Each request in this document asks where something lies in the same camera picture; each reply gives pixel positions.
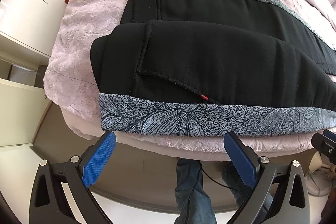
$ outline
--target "pink blanket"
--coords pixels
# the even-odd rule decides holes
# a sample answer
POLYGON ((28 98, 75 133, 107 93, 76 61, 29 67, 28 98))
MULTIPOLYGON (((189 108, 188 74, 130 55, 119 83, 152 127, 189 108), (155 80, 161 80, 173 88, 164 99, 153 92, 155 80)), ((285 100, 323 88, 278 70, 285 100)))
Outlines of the pink blanket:
MULTIPOLYGON (((280 1, 298 13, 331 48, 335 47, 336 32, 333 29, 335 13, 327 0, 280 1)), ((100 128, 98 88, 90 64, 90 47, 93 40, 110 34, 119 24, 126 2, 127 0, 70 0, 61 21, 44 78, 44 88, 48 98, 70 115, 98 129, 100 128)), ((81 136, 97 136, 102 133, 100 130, 93 132, 83 127, 79 130, 78 127, 72 126, 69 121, 67 122, 81 136)), ((209 147, 210 153, 224 153, 222 141, 218 140, 214 143, 215 139, 213 138, 204 140, 194 138, 193 144, 191 144, 193 147, 188 145, 186 148, 186 140, 182 140, 182 137, 178 136, 173 140, 161 138, 158 141, 158 138, 154 136, 132 136, 134 134, 126 133, 119 135, 122 136, 122 134, 127 135, 127 139, 134 138, 141 141, 143 138, 146 142, 162 147, 167 146, 195 152, 201 151, 200 147, 203 150, 205 147, 209 147)), ((284 151, 286 149, 295 151, 310 148, 309 136, 304 138, 304 144, 300 143, 297 137, 288 139, 286 141, 288 145, 283 145, 284 151)), ((253 140, 255 145, 258 142, 257 139, 253 140)), ((272 145, 262 147, 264 150, 269 150, 272 145)))

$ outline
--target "black cloth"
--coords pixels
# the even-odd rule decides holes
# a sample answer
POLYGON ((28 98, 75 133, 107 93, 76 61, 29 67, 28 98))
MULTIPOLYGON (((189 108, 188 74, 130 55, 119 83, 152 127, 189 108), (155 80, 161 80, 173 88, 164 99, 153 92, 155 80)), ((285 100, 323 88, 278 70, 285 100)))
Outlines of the black cloth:
POLYGON ((336 111, 336 55, 283 9, 256 0, 128 0, 91 47, 101 93, 336 111))

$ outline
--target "jeans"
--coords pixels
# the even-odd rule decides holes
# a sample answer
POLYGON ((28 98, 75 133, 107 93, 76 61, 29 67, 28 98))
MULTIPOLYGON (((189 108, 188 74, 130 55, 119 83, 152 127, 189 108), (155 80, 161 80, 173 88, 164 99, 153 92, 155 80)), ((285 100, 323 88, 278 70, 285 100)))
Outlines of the jeans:
MULTIPOLYGON (((176 218, 175 224, 217 224, 211 200, 203 190, 202 164, 198 160, 180 159, 177 162, 176 178, 175 197, 180 216, 176 218)), ((240 206, 251 188, 244 185, 232 162, 224 167, 222 179, 229 187, 239 190, 231 192, 240 206)), ((264 220, 272 201, 272 196, 268 194, 254 224, 264 220)))

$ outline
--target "bed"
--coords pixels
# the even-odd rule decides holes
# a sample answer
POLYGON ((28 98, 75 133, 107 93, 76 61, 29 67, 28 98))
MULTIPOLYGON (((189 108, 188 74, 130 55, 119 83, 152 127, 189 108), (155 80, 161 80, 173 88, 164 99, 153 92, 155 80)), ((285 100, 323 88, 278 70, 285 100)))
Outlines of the bed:
MULTIPOLYGON (((335 49, 336 18, 328 0, 280 0, 335 49)), ((70 0, 44 78, 48 98, 58 104, 77 135, 100 137, 98 88, 90 64, 90 47, 119 24, 127 0, 70 0)), ((315 132, 272 137, 243 137, 258 154, 273 157, 312 148, 315 132)), ((116 132, 117 141, 174 157, 225 161, 222 137, 150 136, 116 132)))

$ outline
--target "black cable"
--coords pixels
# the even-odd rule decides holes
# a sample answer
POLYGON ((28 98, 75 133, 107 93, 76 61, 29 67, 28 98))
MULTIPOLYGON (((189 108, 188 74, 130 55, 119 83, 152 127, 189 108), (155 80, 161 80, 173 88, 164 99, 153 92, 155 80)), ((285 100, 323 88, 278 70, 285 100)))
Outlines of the black cable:
POLYGON ((228 187, 228 186, 226 186, 226 185, 223 185, 223 184, 221 184, 221 183, 219 183, 219 182, 217 182, 217 181, 215 181, 212 177, 210 177, 205 171, 204 171, 204 169, 203 169, 203 167, 202 167, 202 171, 203 171, 203 173, 204 174, 206 174, 206 176, 208 177, 208 178, 210 178, 213 182, 215 182, 215 183, 217 183, 217 184, 219 184, 220 186, 223 186, 223 187, 225 187, 225 188, 228 188, 228 189, 231 189, 231 190, 235 190, 235 191, 238 191, 237 189, 234 189, 234 188, 231 188, 231 187, 228 187))

